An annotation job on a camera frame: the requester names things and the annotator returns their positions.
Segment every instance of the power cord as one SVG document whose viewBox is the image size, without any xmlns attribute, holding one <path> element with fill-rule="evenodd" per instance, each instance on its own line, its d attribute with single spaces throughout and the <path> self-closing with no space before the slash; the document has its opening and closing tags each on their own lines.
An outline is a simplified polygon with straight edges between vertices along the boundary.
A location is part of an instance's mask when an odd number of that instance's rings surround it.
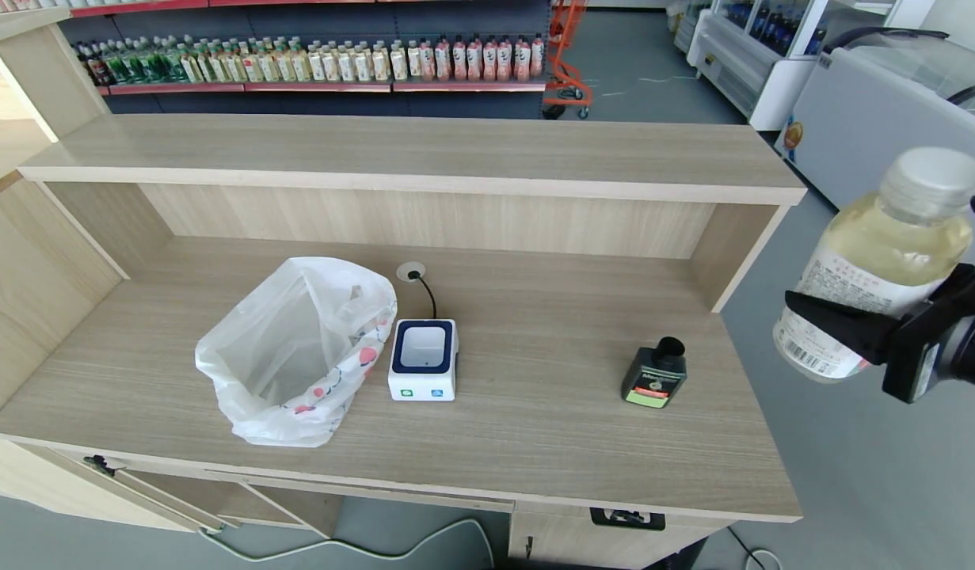
<svg viewBox="0 0 975 570">
<path fill-rule="evenodd" d="M 275 560 L 277 558 L 284 558 L 284 556 L 291 556 L 294 554 L 299 554 L 301 552 L 309 551 L 309 549 L 321 548 L 324 547 L 324 545 L 330 545 L 330 547 L 331 545 L 338 545 L 338 547 L 340 548 L 350 549 L 350 551 L 356 552 L 358 554 L 363 554 L 365 556 L 370 556 L 371 558 L 376 558 L 379 560 L 403 560 L 408 556 L 410 556 L 411 554 L 418 551 L 423 545 L 425 545 L 426 542 L 432 540 L 432 538 L 439 537 L 439 535 L 447 533 L 449 530 L 452 530 L 452 528 L 462 526 L 463 524 L 473 524 L 473 526 L 477 527 L 477 530 L 480 530 L 480 537 L 483 538 L 484 544 L 487 545 L 487 558 L 488 560 L 490 560 L 490 567 L 493 568 L 494 554 L 491 552 L 490 541 L 487 540 L 487 533 L 484 533 L 484 527 L 480 526 L 480 522 L 477 522 L 476 519 L 461 519 L 461 520 L 457 520 L 457 522 L 453 522 L 452 524 L 448 524 L 448 526 L 443 526 L 438 530 L 433 531 L 433 533 L 427 534 L 426 537 L 422 538 L 422 540 L 419 541 L 413 548 L 408 549 L 408 551 L 404 552 L 403 554 L 396 554 L 396 555 L 382 554 L 382 553 L 370 551 L 370 549 L 363 549 L 357 547 L 357 545 L 351 545 L 349 544 L 349 542 L 345 542 L 345 541 L 328 540 L 328 541 L 314 542 L 314 544 L 303 545 L 303 547 L 289 549 L 288 551 L 277 552 L 275 554 L 269 554 L 265 556 L 251 556 L 249 554 L 245 554 L 244 552 L 238 551 L 238 549 L 231 547 L 231 545 L 228 545 L 224 541 L 220 541 L 219 538 L 213 537 L 213 535 L 209 534 L 205 530 L 205 528 L 199 528 L 198 534 L 201 534 L 202 537 L 212 542 L 212 544 L 215 544 L 219 548 L 224 549 L 224 551 L 233 554 L 234 556 L 240 558 L 241 560 L 248 560 L 248 562 L 269 562 L 270 560 Z"/>
<path fill-rule="evenodd" d="M 430 287 L 427 286 L 427 282 L 423 280 L 423 277 L 421 277 L 421 272 L 411 271 L 406 274 L 406 277 L 416 279 L 417 281 L 421 282 L 421 285 L 425 286 L 427 296 L 430 297 L 430 310 L 432 311 L 432 318 L 437 318 L 437 302 L 434 300 L 434 293 L 430 292 Z"/>
<path fill-rule="evenodd" d="M 755 563 L 762 568 L 762 570 L 768 570 L 765 567 L 765 565 L 762 564 L 762 560 L 758 559 L 758 555 L 765 555 L 766 557 L 772 559 L 773 562 L 776 563 L 777 570 L 783 570 L 783 563 L 780 562 L 779 557 L 776 556 L 774 552 L 770 551 L 770 549 L 750 549 L 748 548 L 748 545 L 744 544 L 744 541 L 741 540 L 741 537 L 737 536 L 736 531 L 734 531 L 732 527 L 728 526 L 726 527 L 726 529 L 729 530 L 730 534 L 733 535 L 733 540 L 737 541 L 737 544 L 741 545 L 741 548 L 743 548 L 744 551 L 748 553 L 748 558 L 745 558 L 745 562 L 744 562 L 745 570 L 752 570 L 752 568 L 754 568 L 753 566 L 751 566 L 752 560 L 754 560 Z"/>
</svg>

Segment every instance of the pink bottle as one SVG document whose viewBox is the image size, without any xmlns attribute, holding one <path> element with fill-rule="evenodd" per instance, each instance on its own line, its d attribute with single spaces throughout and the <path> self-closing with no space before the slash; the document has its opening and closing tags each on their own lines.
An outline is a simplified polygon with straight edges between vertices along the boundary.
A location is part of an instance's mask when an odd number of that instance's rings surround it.
<svg viewBox="0 0 975 570">
<path fill-rule="evenodd" d="M 516 56 L 516 80 L 517 81 L 528 81 L 530 80 L 530 60 L 531 60 L 531 49 L 530 44 L 526 43 L 523 37 L 519 38 L 519 42 L 515 46 L 515 56 Z"/>
<path fill-rule="evenodd" d="M 497 79 L 497 43 L 494 36 L 488 37 L 484 44 L 484 81 Z"/>
<path fill-rule="evenodd" d="M 448 40 L 441 35 L 437 46 L 434 46 L 434 62 L 437 64 L 437 80 L 447 81 L 451 78 L 451 48 Z"/>
<path fill-rule="evenodd" d="M 537 39 L 530 46 L 530 76 L 540 77 L 544 74 L 544 40 L 537 33 Z"/>
<path fill-rule="evenodd" d="M 434 50 L 421 37 L 421 79 L 432 81 L 434 79 Z"/>
<path fill-rule="evenodd" d="M 463 44 L 462 36 L 455 37 L 455 43 L 451 45 L 451 58 L 455 62 L 455 80 L 466 81 L 466 44 Z"/>
<path fill-rule="evenodd" d="M 508 36 L 505 36 L 497 45 L 497 80 L 508 81 L 509 79 L 512 79 L 512 43 L 508 41 Z"/>
<path fill-rule="evenodd" d="M 466 73 L 470 81 L 480 81 L 483 68 L 483 44 L 480 36 L 473 35 L 473 42 L 466 46 Z"/>
</svg>

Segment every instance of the bottle cap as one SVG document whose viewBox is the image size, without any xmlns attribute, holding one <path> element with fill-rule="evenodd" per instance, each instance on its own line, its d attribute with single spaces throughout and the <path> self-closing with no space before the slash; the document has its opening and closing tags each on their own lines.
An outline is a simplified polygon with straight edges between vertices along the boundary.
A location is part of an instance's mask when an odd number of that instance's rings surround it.
<svg viewBox="0 0 975 570">
<path fill-rule="evenodd" d="M 674 336 L 664 336 L 660 343 L 653 349 L 651 361 L 657 368 L 667 371 L 683 371 L 684 364 L 684 343 L 675 339 Z"/>
<path fill-rule="evenodd" d="M 915 216 L 961 214 L 975 195 L 975 158 L 951 148 L 911 148 L 889 167 L 879 194 Z"/>
</svg>

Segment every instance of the robotic arm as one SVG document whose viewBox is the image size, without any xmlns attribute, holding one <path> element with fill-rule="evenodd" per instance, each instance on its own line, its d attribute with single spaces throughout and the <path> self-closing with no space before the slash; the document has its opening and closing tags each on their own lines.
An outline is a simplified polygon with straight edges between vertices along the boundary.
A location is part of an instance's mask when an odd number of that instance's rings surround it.
<svg viewBox="0 0 975 570">
<path fill-rule="evenodd" d="M 975 213 L 975 197 L 971 205 Z M 975 267 L 958 264 L 903 317 L 868 313 L 794 291 L 786 306 L 871 364 L 888 364 L 882 390 L 913 404 L 947 379 L 975 385 Z"/>
</svg>

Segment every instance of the white wall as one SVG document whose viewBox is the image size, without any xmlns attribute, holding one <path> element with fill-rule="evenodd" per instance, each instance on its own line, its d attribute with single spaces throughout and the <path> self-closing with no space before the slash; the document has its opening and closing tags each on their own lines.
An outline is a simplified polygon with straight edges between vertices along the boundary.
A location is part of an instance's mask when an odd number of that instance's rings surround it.
<svg viewBox="0 0 975 570">
<path fill-rule="evenodd" d="M 975 50 L 975 0 L 934 0 L 922 28 L 948 32 L 950 40 Z"/>
</svg>

